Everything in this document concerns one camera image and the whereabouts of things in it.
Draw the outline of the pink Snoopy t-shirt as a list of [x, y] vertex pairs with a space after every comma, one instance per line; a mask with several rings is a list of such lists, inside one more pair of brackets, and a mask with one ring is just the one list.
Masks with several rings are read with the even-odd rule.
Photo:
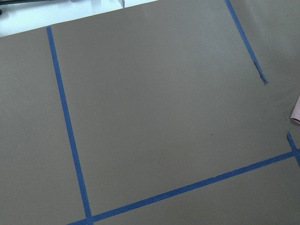
[[298, 97], [298, 100], [295, 104], [295, 107], [292, 111], [292, 114], [290, 116], [290, 119], [297, 124], [300, 124], [300, 96]]

